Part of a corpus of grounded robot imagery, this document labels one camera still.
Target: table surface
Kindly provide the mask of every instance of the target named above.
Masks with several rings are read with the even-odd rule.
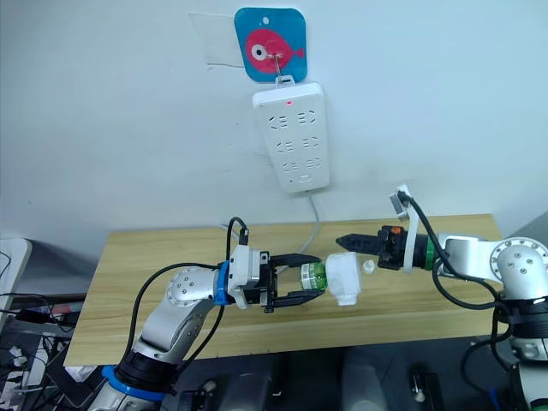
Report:
[[[322,223],[306,253],[322,259],[340,253],[335,239],[349,233],[375,235],[383,224],[397,220]],[[491,215],[433,217],[436,231],[500,238]],[[250,246],[271,254],[292,253],[308,238],[312,223],[253,226]],[[70,343],[66,366],[116,364],[123,353],[134,298],[142,283],[158,268],[177,262],[216,264],[223,260],[225,232],[220,228],[174,229],[111,233],[104,249],[80,320]],[[367,256],[360,255],[363,261]],[[164,274],[147,290],[140,306],[138,332],[146,316],[164,296],[175,271]],[[431,273],[412,274],[377,268],[362,275],[358,303],[338,307],[329,292],[298,307],[278,308],[264,314],[260,307],[227,307],[216,335],[199,358],[263,354],[309,348],[485,335],[491,312],[468,311],[446,301],[434,288]],[[485,302],[490,296],[474,283],[444,279],[447,289],[466,301]],[[301,289],[297,269],[280,275],[284,295]],[[197,347],[209,332],[218,308],[208,315]]]

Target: white power strip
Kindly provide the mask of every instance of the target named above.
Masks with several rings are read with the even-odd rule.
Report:
[[[329,184],[324,93],[318,83],[280,86],[253,95],[255,119],[282,190]]]

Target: black cable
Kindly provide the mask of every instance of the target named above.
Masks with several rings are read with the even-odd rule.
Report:
[[[45,387],[47,386],[48,384],[48,380],[49,380],[49,377],[47,377],[47,375],[45,376],[45,378],[43,378],[42,380],[42,390],[40,390],[38,392],[38,394],[36,395],[36,398],[34,398],[34,401],[33,401],[33,405],[31,405],[31,407],[29,408],[29,410],[33,411],[36,407],[36,404],[38,404],[38,401],[39,399],[42,397],[42,395],[44,394],[45,392]]]
[[[17,295],[26,296],[26,297],[29,297],[29,298],[33,298],[35,300],[42,301],[45,304],[45,306],[48,307],[48,312],[50,314],[51,321],[53,321],[53,323],[62,332],[69,332],[69,331],[71,331],[75,328],[75,325],[71,326],[69,328],[63,328],[63,326],[61,325],[61,322],[53,316],[53,307],[55,306],[55,304],[51,304],[51,301],[49,301],[45,295],[33,294],[33,293],[3,293],[3,294],[0,294],[0,297],[2,297],[2,296],[17,296]]]
[[[247,229],[246,224],[243,222],[243,220],[241,218],[232,217],[229,221],[229,225],[228,225],[227,232],[226,232],[226,254],[225,254],[225,259],[226,260],[230,259],[230,244],[231,244],[231,240],[232,240],[231,236],[232,236],[232,227],[234,225],[234,222],[237,222],[241,227],[239,243],[243,244],[243,245],[247,245],[248,229]],[[217,318],[215,319],[215,324],[213,324],[213,327],[211,328],[211,330],[209,331],[209,333],[205,337],[204,341],[192,353],[192,355],[190,355],[190,357],[188,357],[188,359],[180,367],[177,368],[177,370],[175,372],[175,375],[172,379],[172,381],[174,383],[179,378],[179,376],[182,374],[182,372],[184,372],[188,368],[188,366],[190,366],[192,361],[194,361],[194,359],[200,354],[200,352],[202,351],[202,349],[204,349],[206,344],[211,340],[211,338],[213,337],[213,334],[215,334],[215,331],[217,330],[219,324],[221,323],[221,319],[223,319],[223,314],[224,314],[224,306],[221,306],[219,308],[219,313],[217,314]]]
[[[128,394],[125,394],[122,398],[122,400],[120,401],[120,403],[118,404],[118,407],[116,407],[116,411],[118,411],[120,409],[120,406],[122,405],[123,403],[123,400],[125,400],[126,398],[128,398]]]
[[[443,263],[444,262],[441,259],[439,259],[438,262],[434,264],[434,268],[432,269],[432,281],[434,282],[434,285],[436,286],[440,294],[443,295],[447,300],[451,301],[453,304],[459,307],[467,308],[469,310],[486,310],[488,308],[493,308],[495,306],[494,302],[487,302],[485,304],[472,304],[469,302],[459,300],[458,298],[451,295],[449,291],[447,291],[444,288],[444,286],[441,284],[441,282],[439,281],[438,270],[441,264]]]
[[[496,305],[497,305],[497,308],[500,308],[500,309],[504,310],[506,313],[509,313],[508,308],[506,308],[506,306],[504,304],[496,303]],[[496,312],[493,312],[493,323],[495,323],[495,321],[498,321],[498,315],[496,314]],[[473,346],[469,347],[465,351],[464,355],[462,356],[461,366],[460,366],[462,379],[464,379],[464,381],[468,385],[470,385],[472,388],[474,388],[476,391],[478,391],[482,395],[489,396],[489,391],[482,388],[482,387],[480,387],[479,385],[477,385],[468,376],[468,371],[466,369],[468,358],[470,358],[471,354],[473,354],[475,351],[479,350],[480,348],[482,348],[484,346],[491,345],[493,343],[500,343],[500,342],[508,339],[512,335],[513,328],[514,327],[513,327],[512,324],[508,324],[508,329],[503,334],[501,334],[500,336],[494,336],[493,334],[491,334],[491,338],[477,342]]]
[[[500,311],[500,307],[495,307],[495,310],[493,311],[493,320],[491,325],[491,351],[493,353],[493,357],[495,357],[495,360],[497,360],[500,367],[502,367],[505,372],[508,372],[510,371],[510,365],[503,359],[503,357],[500,356],[500,354],[498,353],[497,342],[494,341],[498,334],[498,320],[500,316]]]
[[[47,405],[47,404],[50,404],[50,405],[51,405],[51,401],[52,401],[55,397],[59,396],[59,394],[62,395],[63,392],[62,392],[61,390],[58,390],[58,391],[56,391],[55,394],[52,394],[52,395],[51,395],[50,397],[48,397],[48,398],[46,398],[45,396],[39,396],[39,398],[40,398],[40,397],[43,397],[43,398],[44,398],[44,402],[42,402],[42,403],[41,403],[40,405],[38,405],[37,407],[32,407],[32,408],[31,408],[31,411],[38,411],[39,409],[43,408],[44,405]]]
[[[243,222],[243,220],[239,217],[232,217],[229,221],[229,226],[226,231],[226,258],[230,258],[230,237],[232,236],[232,227],[234,226],[234,223],[238,223],[240,225],[240,240],[239,243],[246,246],[247,245],[247,226]]]
[[[455,270],[455,268],[453,267],[453,265],[450,263],[449,259],[447,258],[447,253],[445,252],[445,250],[442,248],[441,244],[439,243],[438,238],[436,237],[436,233],[434,233],[434,230],[432,229],[432,226],[430,225],[428,218],[426,217],[425,213],[422,211],[420,206],[417,204],[417,202],[414,200],[414,198],[408,196],[403,191],[400,191],[398,192],[398,199],[400,199],[400,201],[403,203],[408,202],[417,212],[417,215],[419,216],[419,219],[422,222],[422,225],[424,225],[426,233],[428,233],[428,237],[430,237],[430,240],[432,241],[432,244],[434,248],[436,249],[436,252],[438,253],[439,258],[444,262],[444,266],[447,267],[447,270],[449,271],[449,273],[462,280],[468,280],[473,283],[478,283],[479,285],[483,286],[485,289],[487,289],[487,291],[491,293],[495,301],[499,301],[500,297],[498,296],[498,292],[489,283],[476,277],[470,277],[465,274],[461,274],[460,272],[457,272],[457,270]],[[487,308],[493,308],[494,304],[487,303],[487,304],[479,304],[475,306],[477,307],[470,308],[470,309],[485,310]]]
[[[227,229],[227,235],[226,235],[226,259],[227,260],[230,258],[230,240],[231,240],[232,228],[234,226],[234,223],[238,223],[241,227],[241,229],[240,229],[240,239],[238,241],[239,244],[247,245],[247,240],[248,240],[248,229],[247,229],[246,224],[243,222],[243,220],[241,218],[232,217],[230,219],[228,229]],[[207,265],[207,264],[200,264],[200,263],[178,263],[178,264],[168,265],[167,267],[164,267],[164,268],[156,271],[154,274],[152,274],[148,278],[148,280],[146,280],[146,282],[143,284],[143,286],[139,290],[139,293],[137,294],[137,297],[135,298],[134,308],[133,308],[133,311],[131,313],[131,323],[129,325],[128,342],[126,344],[126,349],[124,351],[124,354],[123,354],[122,358],[125,358],[131,352],[131,348],[132,348],[133,343],[134,343],[135,327],[137,325],[137,316],[139,314],[140,301],[141,301],[141,299],[143,297],[143,294],[145,293],[146,289],[148,288],[148,286],[156,278],[158,278],[160,275],[164,274],[166,271],[170,271],[170,270],[173,270],[175,268],[191,267],[191,266],[209,268],[211,270],[216,270],[218,268],[217,265]],[[219,312],[218,312],[217,318],[215,320],[215,324],[213,324],[213,327],[211,328],[211,330],[209,331],[209,333],[205,337],[204,341],[199,345],[199,347],[190,355],[190,357],[188,357],[188,359],[180,367],[177,368],[177,370],[174,374],[174,377],[172,379],[173,382],[175,382],[176,379],[179,377],[179,375],[181,375],[181,373],[183,371],[185,371],[188,368],[188,366],[190,366],[192,361],[200,354],[202,349],[204,349],[206,344],[211,340],[211,338],[215,334],[215,331],[217,330],[219,324],[221,323],[221,319],[223,318],[223,314],[224,314],[224,306],[221,306],[219,308]]]
[[[190,366],[190,363],[194,361],[194,359],[200,354],[202,349],[206,346],[206,344],[211,340],[213,337],[213,334],[215,334],[215,331],[217,330],[219,324],[221,323],[221,319],[223,319],[223,313],[224,313],[224,306],[221,306],[219,308],[219,314],[217,315],[217,319],[215,320],[215,324],[209,331],[209,334],[207,334],[207,337],[204,339],[204,341],[200,344],[200,346],[188,357],[188,359],[182,363],[180,367],[177,368],[174,376],[173,376],[173,383],[176,382],[176,380],[179,378],[179,376],[182,374],[183,371],[185,371],[188,366]]]
[[[0,310],[0,313],[17,315],[19,312],[18,311],[10,311],[10,310]]]
[[[9,257],[6,253],[3,253],[2,251],[0,251],[0,254],[8,259],[8,264],[6,264],[6,266],[4,268],[2,268],[2,272],[0,272],[0,278],[2,278],[4,272],[6,272],[6,270],[8,270],[8,267],[11,264],[11,257]]]
[[[160,277],[166,271],[171,271],[175,268],[181,268],[181,267],[201,267],[201,268],[209,268],[211,270],[217,269],[216,265],[208,265],[208,264],[201,264],[201,263],[177,263],[177,264],[168,265],[167,267],[164,267],[156,271],[154,274],[152,274],[148,278],[148,280],[146,280],[145,283],[142,285],[142,287],[139,290],[139,293],[137,294],[137,297],[135,298],[134,309],[131,313],[131,323],[129,324],[128,342],[126,344],[126,350],[124,351],[122,358],[125,358],[131,352],[131,347],[134,345],[135,327],[137,325],[137,315],[139,314],[139,305],[146,289],[148,288],[149,285],[151,285],[151,283],[156,278]]]

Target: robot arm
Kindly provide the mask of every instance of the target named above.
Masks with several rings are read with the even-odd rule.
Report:
[[[108,380],[89,411],[153,410],[170,392],[181,371],[182,358],[199,335],[210,310],[235,303],[240,309],[260,304],[265,313],[303,304],[320,290],[277,295],[276,267],[319,261],[302,254],[270,256],[240,241],[229,260],[217,269],[186,267],[178,271],[158,307],[146,319],[139,338],[118,366],[105,366]]]
[[[510,345],[520,361],[509,372],[515,396],[527,404],[525,409],[548,403],[548,248],[524,237],[487,241],[440,233],[437,241],[452,270],[442,261],[434,265],[440,256],[430,236],[416,234],[418,215],[406,196],[410,194],[403,186],[390,199],[398,217],[409,219],[408,231],[383,226],[376,236],[350,234],[337,243],[349,251],[378,255],[381,268],[409,272],[415,267],[435,270],[436,276],[501,283],[497,299],[506,312],[502,321],[511,324]]]

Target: bottle label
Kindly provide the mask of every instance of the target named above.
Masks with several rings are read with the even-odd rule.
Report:
[[[310,264],[301,266],[301,283],[303,289],[312,289],[313,287],[310,281]]]

